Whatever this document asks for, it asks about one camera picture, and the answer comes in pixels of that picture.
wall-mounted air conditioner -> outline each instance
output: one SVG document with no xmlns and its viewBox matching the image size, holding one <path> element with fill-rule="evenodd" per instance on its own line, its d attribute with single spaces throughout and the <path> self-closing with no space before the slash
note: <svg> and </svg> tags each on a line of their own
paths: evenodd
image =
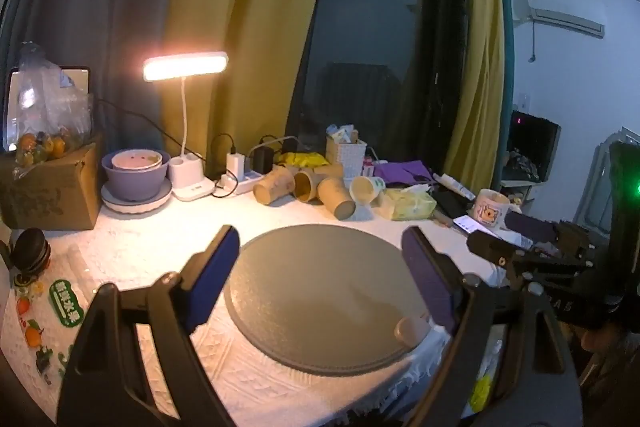
<svg viewBox="0 0 640 427">
<path fill-rule="evenodd" d="M 604 37 L 606 12 L 598 0 L 529 0 L 529 8 L 535 22 Z"/>
</svg>

plate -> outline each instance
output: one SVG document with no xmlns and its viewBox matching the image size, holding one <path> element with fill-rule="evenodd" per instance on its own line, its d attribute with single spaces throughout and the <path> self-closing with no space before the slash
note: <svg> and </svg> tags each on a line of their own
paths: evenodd
<svg viewBox="0 0 640 427">
<path fill-rule="evenodd" d="M 144 212 L 156 210 L 156 208 L 160 208 L 169 201 L 171 198 L 171 188 L 171 181 L 165 178 L 164 181 L 162 181 L 162 185 L 160 185 L 158 194 L 145 201 L 133 202 L 120 200 L 109 192 L 106 184 L 102 186 L 100 195 L 102 196 L 104 204 L 115 212 L 121 214 L 143 214 Z"/>
<path fill-rule="evenodd" d="M 114 169 L 122 171 L 142 171 L 162 163 L 162 155 L 151 149 L 127 149 L 111 158 Z"/>
</svg>

desk lamp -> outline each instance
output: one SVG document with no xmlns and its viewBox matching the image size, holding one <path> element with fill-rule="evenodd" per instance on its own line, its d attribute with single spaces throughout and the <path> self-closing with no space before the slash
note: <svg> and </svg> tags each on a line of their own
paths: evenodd
<svg viewBox="0 0 640 427">
<path fill-rule="evenodd" d="M 182 95 L 182 148 L 180 156 L 169 160 L 169 179 L 174 196 L 181 201 L 193 201 L 213 193 L 216 184 L 204 176 L 202 160 L 193 153 L 184 153 L 187 144 L 187 102 L 184 83 L 188 76 L 220 73 L 226 68 L 224 52 L 187 53 L 148 58 L 143 65 L 146 82 L 180 78 Z"/>
</svg>

yellow curtain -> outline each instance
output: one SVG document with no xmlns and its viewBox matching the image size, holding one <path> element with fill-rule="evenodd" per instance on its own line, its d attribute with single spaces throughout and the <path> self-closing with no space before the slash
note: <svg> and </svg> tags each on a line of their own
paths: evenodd
<svg viewBox="0 0 640 427">
<path fill-rule="evenodd" d="M 219 132 L 246 153 L 260 136 L 284 131 L 292 90 L 316 0 L 171 0 L 167 53 L 224 50 L 229 66 L 217 76 L 188 79 L 187 147 L 221 159 Z M 162 124 L 182 135 L 179 82 L 160 85 Z M 174 144 L 167 148 L 175 152 Z"/>
<path fill-rule="evenodd" d="M 472 191 L 490 187 L 504 83 L 502 0 L 471 0 L 460 106 L 444 170 Z"/>
</svg>

gray curtain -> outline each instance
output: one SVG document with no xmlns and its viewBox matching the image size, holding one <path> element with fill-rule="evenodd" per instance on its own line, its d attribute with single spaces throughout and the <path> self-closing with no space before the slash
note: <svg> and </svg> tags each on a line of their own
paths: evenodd
<svg viewBox="0 0 640 427">
<path fill-rule="evenodd" d="M 8 0 L 0 26 L 0 78 L 19 61 L 23 41 L 34 41 L 47 58 L 90 68 L 90 90 L 120 107 L 160 121 L 156 84 L 142 78 L 146 58 L 162 55 L 169 0 Z M 145 121 L 96 105 L 94 120 L 107 150 L 162 148 Z"/>
</svg>

